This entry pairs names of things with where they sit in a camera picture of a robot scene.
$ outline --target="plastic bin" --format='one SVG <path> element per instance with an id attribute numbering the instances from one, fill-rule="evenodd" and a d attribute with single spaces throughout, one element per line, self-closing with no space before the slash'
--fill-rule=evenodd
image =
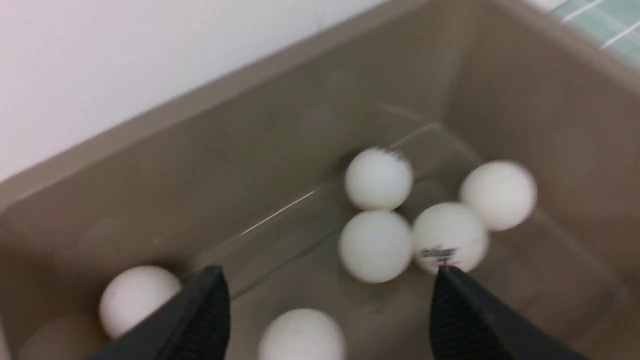
<path id="1" fill-rule="evenodd" d="M 0 184 L 0 314 L 16 359 L 80 359 L 126 268 L 223 265 L 227 358 L 255 358 L 281 312 L 316 307 L 350 359 L 429 359 L 433 276 L 344 273 L 356 213 L 342 172 L 370 145 L 417 181 L 400 211 L 454 199 L 483 160 L 535 175 L 539 209 L 493 234 L 472 275 L 596 359 L 635 359 L 640 78 L 514 0 L 392 1 Z"/>

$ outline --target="green tile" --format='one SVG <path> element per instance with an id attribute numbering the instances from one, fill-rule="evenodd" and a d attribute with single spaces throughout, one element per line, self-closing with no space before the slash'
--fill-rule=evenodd
<path id="1" fill-rule="evenodd" d="M 569 0 L 554 11 L 554 15 L 563 19 L 587 5 L 586 0 Z"/>
<path id="2" fill-rule="evenodd" d="M 613 43 L 609 49 L 614 55 L 620 57 L 622 61 L 640 69 L 640 40 L 623 37 Z"/>
<path id="3" fill-rule="evenodd" d="M 640 0 L 605 0 L 597 7 L 625 26 L 640 21 Z"/>
<path id="4" fill-rule="evenodd" d="M 598 44 L 602 44 L 612 37 L 615 37 L 621 31 L 620 28 L 612 28 L 611 23 L 607 22 L 602 17 L 602 14 L 598 13 L 595 9 L 589 9 L 574 17 L 570 23 L 570 26 L 587 33 L 589 37 L 596 40 Z"/>

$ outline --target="tiled floor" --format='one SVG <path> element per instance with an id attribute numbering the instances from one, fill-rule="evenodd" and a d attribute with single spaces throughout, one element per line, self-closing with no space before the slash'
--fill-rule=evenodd
<path id="1" fill-rule="evenodd" d="M 640 0 L 569 0 L 554 15 L 640 69 Z"/>

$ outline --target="table tennis ball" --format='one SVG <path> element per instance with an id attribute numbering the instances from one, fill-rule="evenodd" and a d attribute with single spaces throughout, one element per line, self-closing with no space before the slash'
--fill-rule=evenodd
<path id="1" fill-rule="evenodd" d="M 393 210 L 411 192 L 413 170 L 399 152 L 372 147 L 356 156 L 344 179 L 351 202 L 362 210 Z"/>
<path id="2" fill-rule="evenodd" d="M 409 223 L 387 210 L 364 211 L 342 230 L 338 256 L 345 269 L 363 282 L 385 282 L 411 263 Z"/>
<path id="3" fill-rule="evenodd" d="M 111 281 L 100 300 L 100 320 L 111 338 L 132 329 L 180 291 L 176 276 L 156 266 L 129 269 Z"/>
<path id="4" fill-rule="evenodd" d="M 259 360 L 343 360 L 346 342 L 340 326 L 313 309 L 280 315 L 262 335 Z"/>
<path id="5" fill-rule="evenodd" d="M 460 200 L 484 220 L 489 230 L 510 229 L 533 211 L 536 181 L 517 163 L 506 160 L 486 163 L 471 172 L 460 188 Z"/>
<path id="6" fill-rule="evenodd" d="M 441 265 L 468 272 L 485 257 L 489 235 L 483 221 L 468 206 L 443 202 L 423 211 L 413 223 L 417 264 L 433 274 Z"/>

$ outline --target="ping pong ball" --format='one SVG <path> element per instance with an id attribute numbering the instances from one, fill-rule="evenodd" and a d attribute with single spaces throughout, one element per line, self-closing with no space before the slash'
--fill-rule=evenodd
<path id="1" fill-rule="evenodd" d="M 273 320 L 258 346 L 259 360 L 344 360 L 340 326 L 321 311 L 297 309 Z"/>
<path id="2" fill-rule="evenodd" d="M 489 234 L 483 221 L 464 204 L 431 206 L 413 223 L 415 261 L 432 274 L 442 265 L 468 272 L 480 264 L 488 248 Z"/>
<path id="3" fill-rule="evenodd" d="M 389 281 L 411 263 L 411 237 L 409 223 L 397 213 L 364 211 L 342 230 L 338 256 L 344 268 L 360 281 Z"/>
<path id="4" fill-rule="evenodd" d="M 460 188 L 460 200 L 475 210 L 493 231 L 510 229 L 529 217 L 537 194 L 531 173 L 506 160 L 478 167 Z"/>
<path id="5" fill-rule="evenodd" d="M 100 300 L 100 321 L 112 339 L 129 331 L 180 291 L 180 281 L 156 266 L 131 268 L 111 281 Z"/>
<path id="6" fill-rule="evenodd" d="M 344 187 L 349 200 L 362 210 L 393 210 L 411 192 L 413 170 L 399 152 L 377 147 L 356 156 L 347 168 Z"/>

